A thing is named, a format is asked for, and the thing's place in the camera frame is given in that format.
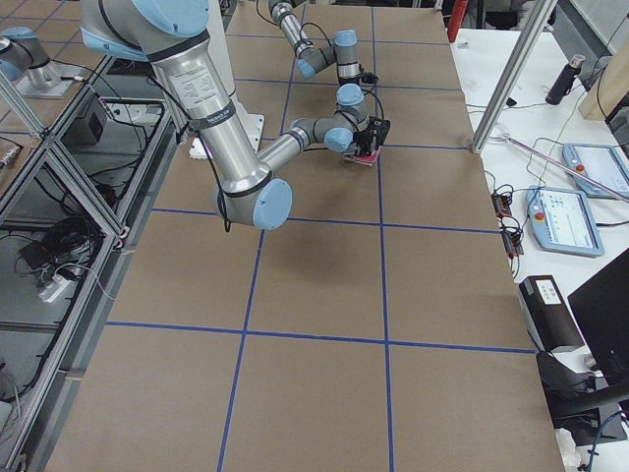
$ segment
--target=white table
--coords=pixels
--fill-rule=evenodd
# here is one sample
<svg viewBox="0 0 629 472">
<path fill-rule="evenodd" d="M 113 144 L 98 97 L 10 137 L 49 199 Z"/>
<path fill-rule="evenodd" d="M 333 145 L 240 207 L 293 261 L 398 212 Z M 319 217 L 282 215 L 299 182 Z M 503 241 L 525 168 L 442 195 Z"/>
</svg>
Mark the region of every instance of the white table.
<svg viewBox="0 0 629 472">
<path fill-rule="evenodd" d="M 459 31 L 457 40 L 451 47 L 466 103 L 487 105 L 518 34 L 515 31 L 496 30 L 462 29 Z M 549 32 L 543 33 L 511 92 L 511 97 L 518 102 L 516 107 L 544 103 L 548 89 L 566 62 L 567 59 L 554 37 Z M 529 146 L 532 146 L 539 137 L 562 143 L 617 145 L 603 122 L 587 121 L 581 117 L 576 107 L 584 97 L 583 87 L 578 86 L 556 106 L 545 104 L 531 108 L 507 109 L 500 114 L 499 127 L 491 135 L 499 136 L 507 131 L 510 136 Z M 483 110 L 483 108 L 469 107 L 471 112 L 478 110 Z M 479 124 L 482 116 L 483 114 L 479 112 L 471 113 L 474 127 Z M 561 160 L 561 146 L 539 142 L 537 149 L 556 160 Z M 496 186 L 511 184 L 515 189 L 526 189 L 531 185 L 538 185 L 538 179 L 526 171 L 529 154 L 513 145 L 489 141 L 483 149 L 482 158 L 485 169 L 495 176 Z M 540 175 L 543 167 L 544 162 L 538 157 L 533 157 L 531 170 Z M 550 187 L 576 188 L 572 178 L 554 166 L 548 167 L 543 178 Z M 488 176 L 487 181 L 491 188 L 491 177 Z M 526 192 L 516 192 L 512 204 L 512 211 L 521 223 L 524 223 L 526 218 L 525 196 Z M 629 205 L 622 202 L 590 200 L 590 205 L 597 222 L 629 219 Z M 563 296 L 567 297 L 629 247 L 629 225 L 600 228 L 600 236 L 605 248 L 605 254 L 602 257 L 590 259 L 561 255 L 541 251 L 527 224 L 523 242 L 525 255 L 520 258 L 520 269 L 515 281 L 519 283 L 529 275 L 549 273 L 555 278 Z M 586 368 L 583 357 L 587 352 L 587 349 L 575 351 L 564 355 L 561 360 L 571 369 L 584 372 Z M 580 447 L 579 449 L 584 461 L 587 462 L 587 448 Z M 600 456 L 595 460 L 595 471 L 627 471 L 629 442 L 603 444 L 598 447 L 597 451 Z"/>
</svg>

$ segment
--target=blue cable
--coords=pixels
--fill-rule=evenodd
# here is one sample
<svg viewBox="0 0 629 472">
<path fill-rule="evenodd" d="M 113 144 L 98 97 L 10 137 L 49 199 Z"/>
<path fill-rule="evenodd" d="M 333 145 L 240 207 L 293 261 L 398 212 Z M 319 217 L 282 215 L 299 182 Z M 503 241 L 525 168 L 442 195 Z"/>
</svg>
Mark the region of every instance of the blue cable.
<svg viewBox="0 0 629 472">
<path fill-rule="evenodd" d="M 616 411 L 614 414 L 609 415 L 609 417 L 602 422 L 602 424 L 599 426 L 599 430 L 597 431 L 597 437 L 594 439 L 594 442 L 592 444 L 592 449 L 588 451 L 588 454 L 590 455 L 590 461 L 588 462 L 588 467 L 586 469 L 587 472 L 592 472 L 592 465 L 594 464 L 594 457 L 597 454 L 597 445 L 599 445 L 599 441 L 600 441 L 600 437 L 602 436 L 602 432 L 605 429 L 605 427 L 607 426 L 607 424 L 613 420 L 616 416 L 620 416 L 623 413 L 627 413 L 625 410 L 620 410 L 620 411 Z"/>
</svg>

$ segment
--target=blue joint cap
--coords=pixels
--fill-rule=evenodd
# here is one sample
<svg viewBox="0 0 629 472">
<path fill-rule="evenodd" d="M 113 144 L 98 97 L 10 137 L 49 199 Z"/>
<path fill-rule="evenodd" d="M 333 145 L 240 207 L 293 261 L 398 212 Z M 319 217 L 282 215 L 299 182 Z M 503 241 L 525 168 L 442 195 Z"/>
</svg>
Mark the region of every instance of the blue joint cap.
<svg viewBox="0 0 629 472">
<path fill-rule="evenodd" d="M 347 128 L 332 128 L 327 130 L 323 143 L 328 149 L 345 152 L 354 140 L 354 133 Z"/>
<path fill-rule="evenodd" d="M 22 74 L 20 69 L 7 61 L 0 61 L 0 72 L 11 82 L 18 79 Z"/>
<path fill-rule="evenodd" d="M 148 62 L 148 58 L 141 51 L 126 44 L 114 42 L 84 28 L 81 28 L 81 33 L 83 34 L 83 43 L 89 49 L 98 51 L 101 54 L 129 59 L 130 61 Z"/>
<path fill-rule="evenodd" d="M 154 27 L 177 37 L 193 37 L 207 27 L 207 0 L 132 0 L 136 9 Z"/>
<path fill-rule="evenodd" d="M 315 69 L 313 69 L 313 66 L 304 59 L 297 61 L 297 69 L 299 69 L 299 72 L 302 74 L 304 79 L 309 79 L 315 75 Z"/>
<path fill-rule="evenodd" d="M 345 84 L 336 92 L 336 101 L 339 105 L 354 106 L 365 100 L 363 91 L 356 84 Z"/>
<path fill-rule="evenodd" d="M 340 47 L 355 46 L 357 42 L 356 32 L 353 29 L 338 31 L 334 36 L 334 44 Z"/>
<path fill-rule="evenodd" d="M 293 191 L 282 179 L 271 180 L 259 193 L 254 206 L 254 226 L 258 229 L 279 228 L 293 206 Z"/>
<path fill-rule="evenodd" d="M 7 39 L 35 39 L 37 36 L 32 29 L 27 27 L 14 27 L 0 31 L 0 36 Z"/>
</svg>

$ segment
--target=tablet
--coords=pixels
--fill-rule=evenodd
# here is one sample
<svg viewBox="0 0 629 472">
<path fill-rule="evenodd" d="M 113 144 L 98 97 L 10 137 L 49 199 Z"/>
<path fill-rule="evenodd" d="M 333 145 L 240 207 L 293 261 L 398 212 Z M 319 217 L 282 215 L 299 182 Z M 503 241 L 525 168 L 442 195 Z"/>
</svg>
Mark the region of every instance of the tablet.
<svg viewBox="0 0 629 472">
<path fill-rule="evenodd" d="M 591 258 L 604 254 L 585 192 L 531 187 L 527 209 L 542 249 Z"/>
<path fill-rule="evenodd" d="M 562 154 L 563 160 L 571 169 L 629 198 L 629 170 L 625 165 L 625 159 L 615 147 L 570 144 L 563 146 Z M 613 198 L 585 180 L 578 177 L 574 180 L 588 197 Z"/>
</svg>

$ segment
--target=black bottle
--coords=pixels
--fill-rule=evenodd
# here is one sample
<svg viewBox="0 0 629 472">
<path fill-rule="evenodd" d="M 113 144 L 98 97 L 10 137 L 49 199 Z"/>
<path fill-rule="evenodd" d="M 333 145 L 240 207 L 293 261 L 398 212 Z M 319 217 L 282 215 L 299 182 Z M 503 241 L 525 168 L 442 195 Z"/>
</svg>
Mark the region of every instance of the black bottle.
<svg viewBox="0 0 629 472">
<path fill-rule="evenodd" d="M 581 54 L 575 54 L 570 59 L 570 62 L 565 65 L 557 80 L 554 81 L 554 85 L 546 96 L 546 103 L 551 105 L 558 105 L 561 99 L 568 94 L 568 91 L 572 88 L 574 78 L 581 73 L 581 64 L 586 60 L 585 56 Z"/>
</svg>

